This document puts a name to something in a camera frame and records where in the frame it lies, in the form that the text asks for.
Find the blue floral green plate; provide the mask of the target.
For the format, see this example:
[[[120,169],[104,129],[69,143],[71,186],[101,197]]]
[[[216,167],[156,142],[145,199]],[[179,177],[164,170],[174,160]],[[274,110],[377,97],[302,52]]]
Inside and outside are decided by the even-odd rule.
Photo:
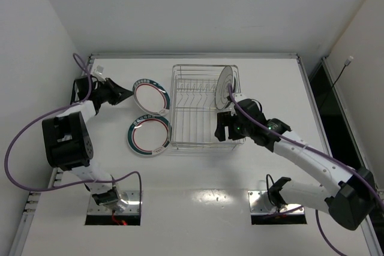
[[[235,72],[233,72],[233,77],[232,77],[232,93],[233,94],[237,93],[237,88],[238,88],[238,76]]]

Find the white plate with grey rim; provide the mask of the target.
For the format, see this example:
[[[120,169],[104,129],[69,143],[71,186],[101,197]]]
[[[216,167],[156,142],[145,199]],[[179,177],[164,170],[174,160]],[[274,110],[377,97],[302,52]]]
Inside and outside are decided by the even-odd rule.
[[[220,73],[215,88],[215,106],[218,110],[223,110],[230,104],[228,85],[232,86],[233,68],[225,66]]]

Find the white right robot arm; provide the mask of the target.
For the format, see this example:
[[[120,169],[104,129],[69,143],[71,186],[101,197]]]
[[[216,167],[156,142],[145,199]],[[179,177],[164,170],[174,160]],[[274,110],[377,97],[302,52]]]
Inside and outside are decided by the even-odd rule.
[[[235,98],[238,102],[231,112],[218,113],[215,137],[219,141],[248,137],[258,146],[291,161],[319,183],[306,185],[281,177],[264,193],[265,209],[280,210],[288,204],[300,204],[327,213],[343,228],[356,230],[377,206],[372,172],[331,161],[307,145],[288,124],[265,118],[254,100],[241,94]]]

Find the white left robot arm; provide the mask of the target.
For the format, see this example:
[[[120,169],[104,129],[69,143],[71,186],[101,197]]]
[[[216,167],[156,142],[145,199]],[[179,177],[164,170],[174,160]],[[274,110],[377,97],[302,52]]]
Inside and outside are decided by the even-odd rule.
[[[127,200],[119,191],[116,180],[92,160],[94,148],[86,123],[98,114],[102,104],[115,106],[131,97],[133,92],[110,78],[99,80],[95,76],[75,79],[73,86],[71,99],[78,98],[80,103],[42,121],[48,163],[84,181],[95,204],[123,211]]]

